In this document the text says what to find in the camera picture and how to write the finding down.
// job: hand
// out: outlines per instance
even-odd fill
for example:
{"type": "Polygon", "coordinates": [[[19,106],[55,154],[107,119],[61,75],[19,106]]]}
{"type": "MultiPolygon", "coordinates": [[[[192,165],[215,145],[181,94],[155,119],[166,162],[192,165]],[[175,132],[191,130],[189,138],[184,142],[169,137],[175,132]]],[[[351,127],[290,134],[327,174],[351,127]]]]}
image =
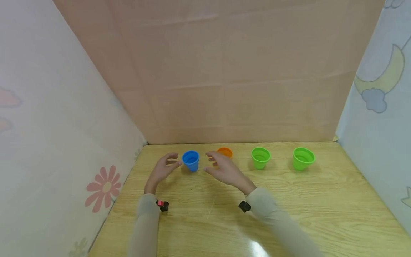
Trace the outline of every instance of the hand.
{"type": "Polygon", "coordinates": [[[155,194],[158,184],[162,180],[167,178],[173,172],[173,170],[175,170],[182,164],[181,160],[175,160],[177,158],[178,153],[167,153],[160,160],[158,160],[157,164],[155,165],[153,171],[150,174],[150,177],[147,180],[147,183],[145,184],[145,194],[155,194]]]}
{"type": "Polygon", "coordinates": [[[214,166],[218,165],[218,169],[204,168],[204,171],[215,179],[238,188],[245,195],[249,195],[257,188],[227,156],[217,152],[206,152],[205,154],[210,157],[209,161],[215,162],[213,163],[214,166]]]}

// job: yellow crescent moon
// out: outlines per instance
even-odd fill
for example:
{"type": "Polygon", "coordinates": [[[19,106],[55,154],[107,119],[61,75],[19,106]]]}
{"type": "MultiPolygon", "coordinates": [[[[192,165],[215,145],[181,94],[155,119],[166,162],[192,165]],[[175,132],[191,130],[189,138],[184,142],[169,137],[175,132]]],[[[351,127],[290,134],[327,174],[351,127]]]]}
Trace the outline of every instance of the yellow crescent moon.
{"type": "Polygon", "coordinates": [[[358,92],[361,94],[366,89],[376,88],[381,89],[385,94],[393,89],[401,79],[404,71],[405,58],[402,50],[393,44],[390,62],[384,72],[373,81],[364,81],[358,76],[354,78],[354,84],[358,92]]]}

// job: green cup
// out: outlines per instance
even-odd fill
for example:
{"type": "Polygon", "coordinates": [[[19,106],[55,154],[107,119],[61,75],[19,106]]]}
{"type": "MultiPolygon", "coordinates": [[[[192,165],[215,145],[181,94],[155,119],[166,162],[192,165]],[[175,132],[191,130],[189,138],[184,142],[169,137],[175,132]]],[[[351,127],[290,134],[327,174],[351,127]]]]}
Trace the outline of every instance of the green cup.
{"type": "Polygon", "coordinates": [[[267,149],[257,147],[251,151],[251,157],[253,158],[254,167],[256,169],[264,169],[264,166],[271,158],[271,154],[267,149]]]}
{"type": "Polygon", "coordinates": [[[293,166],[296,170],[302,171],[315,161],[312,151],[304,147],[298,147],[293,151],[293,166]]]}

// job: orange cup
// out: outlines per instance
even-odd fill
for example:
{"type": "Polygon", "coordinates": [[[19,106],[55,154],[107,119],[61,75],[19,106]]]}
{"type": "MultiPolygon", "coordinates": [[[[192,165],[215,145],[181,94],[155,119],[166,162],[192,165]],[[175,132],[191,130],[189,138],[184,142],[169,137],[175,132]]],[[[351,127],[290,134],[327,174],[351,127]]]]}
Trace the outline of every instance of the orange cup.
{"type": "Polygon", "coordinates": [[[233,152],[231,151],[230,148],[227,148],[227,147],[222,147],[222,148],[218,149],[217,152],[227,156],[230,159],[233,157],[233,152]]]}

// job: wood grain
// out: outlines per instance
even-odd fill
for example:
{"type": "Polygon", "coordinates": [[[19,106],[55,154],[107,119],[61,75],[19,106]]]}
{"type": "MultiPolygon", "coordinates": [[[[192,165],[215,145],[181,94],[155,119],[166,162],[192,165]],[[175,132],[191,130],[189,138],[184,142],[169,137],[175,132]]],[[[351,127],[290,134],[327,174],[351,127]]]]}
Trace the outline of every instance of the wood grain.
{"type": "Polygon", "coordinates": [[[257,186],[271,190],[325,256],[410,256],[409,236],[335,142],[145,146],[89,256],[127,255],[137,202],[152,168],[164,154],[181,157],[188,150],[200,153],[199,171],[178,168],[157,189],[157,197],[170,202],[160,215],[157,256],[287,256],[266,228],[237,207],[244,196],[202,171],[210,165],[204,153],[222,146],[233,150],[233,161],[257,186]],[[265,170],[252,166],[250,152],[257,146],[271,152],[265,170]],[[316,155],[303,172],[291,165],[298,146],[316,155]]]}

